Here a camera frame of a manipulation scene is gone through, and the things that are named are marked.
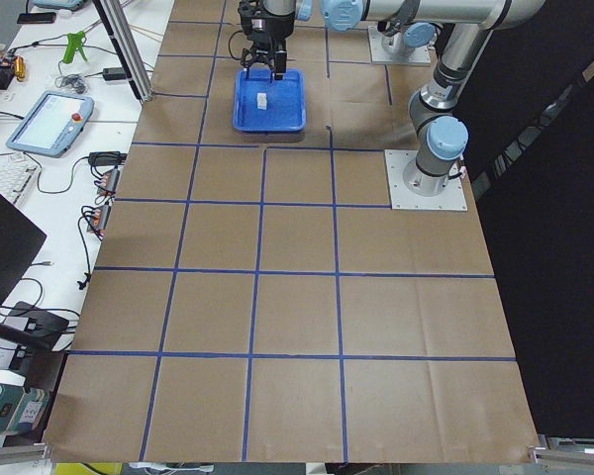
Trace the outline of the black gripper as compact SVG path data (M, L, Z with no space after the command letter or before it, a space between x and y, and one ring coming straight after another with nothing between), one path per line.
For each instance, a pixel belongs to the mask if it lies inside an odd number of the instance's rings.
M293 33L294 15L263 14L263 18L264 32L246 35L252 44L250 48L243 49L240 64L246 72L245 80L249 79L250 68L255 63L274 67L274 78L282 80L287 63L286 39Z

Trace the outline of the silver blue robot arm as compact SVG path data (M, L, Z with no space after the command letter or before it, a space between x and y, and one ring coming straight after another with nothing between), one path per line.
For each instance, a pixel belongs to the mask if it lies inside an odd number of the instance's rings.
M375 5L374 1L322 1L320 12L327 28L345 32L365 21ZM273 79L281 80L287 72L287 39L294 24L309 21L312 12L311 1L241 1L241 33L250 41L237 57L241 67L249 71L255 64L264 64ZM396 1L376 15L376 31L389 53L409 55L437 35L435 24L415 23L412 13L411 1Z
M542 1L323 1L327 27L345 32L365 20L386 21L395 29L409 23L453 24L433 78L409 102L420 149L403 171L405 186L420 196L441 194L449 171L468 142L464 123L454 118L459 89L465 84L492 32L532 18Z

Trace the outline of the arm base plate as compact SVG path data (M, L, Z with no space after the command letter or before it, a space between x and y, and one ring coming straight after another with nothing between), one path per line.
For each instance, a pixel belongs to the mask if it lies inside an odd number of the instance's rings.
M386 174L393 210L466 212L462 177L455 163L447 175L424 174L415 150L385 149Z
M429 23L413 24L390 37L379 32L375 26L369 26L371 62L374 64L429 66L431 58L428 45L435 33L436 28Z

